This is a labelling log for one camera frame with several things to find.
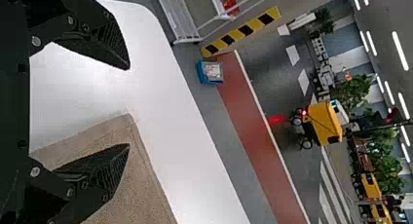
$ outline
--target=white table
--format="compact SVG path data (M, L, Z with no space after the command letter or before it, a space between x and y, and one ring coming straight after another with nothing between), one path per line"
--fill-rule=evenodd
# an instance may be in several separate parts
M131 70L55 44L33 56L30 150L130 112L178 223L249 223L157 19L99 1L121 25Z

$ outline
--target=traffic light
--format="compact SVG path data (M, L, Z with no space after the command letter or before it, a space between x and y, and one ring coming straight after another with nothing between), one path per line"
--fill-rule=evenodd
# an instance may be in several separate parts
M386 123L388 124L397 124L403 121L403 117L400 114L400 111L397 108L392 109L392 113L390 113L386 118Z

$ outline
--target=yellow black striped barrier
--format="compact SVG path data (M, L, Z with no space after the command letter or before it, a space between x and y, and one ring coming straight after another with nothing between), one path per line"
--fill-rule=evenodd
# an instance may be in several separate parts
M211 42L209 45L201 48L203 57L210 57L214 54L228 48L234 42L243 40L244 37L261 30L265 25L281 18L282 15L278 7L273 7L260 15L259 17L250 20L243 26L228 32L218 40Z

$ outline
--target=crosswalk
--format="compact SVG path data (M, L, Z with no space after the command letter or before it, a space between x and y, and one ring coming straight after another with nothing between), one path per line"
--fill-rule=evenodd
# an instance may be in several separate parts
M321 147L321 153L321 183L319 185L321 209L319 224L352 224L350 209L343 190L323 147Z

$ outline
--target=yellow truck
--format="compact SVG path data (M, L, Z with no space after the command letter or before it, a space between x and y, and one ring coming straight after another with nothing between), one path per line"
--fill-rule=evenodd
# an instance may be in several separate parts
M353 177L353 180L353 186L360 200L371 202L382 200L382 191L373 173L362 173L360 176Z
M362 220L368 224L393 224L389 210L384 204L360 205L358 208L361 213Z
M304 135L300 144L305 149L313 147L314 142L319 146L327 146L343 141L343 128L331 101L296 109L291 124L302 129L296 131Z

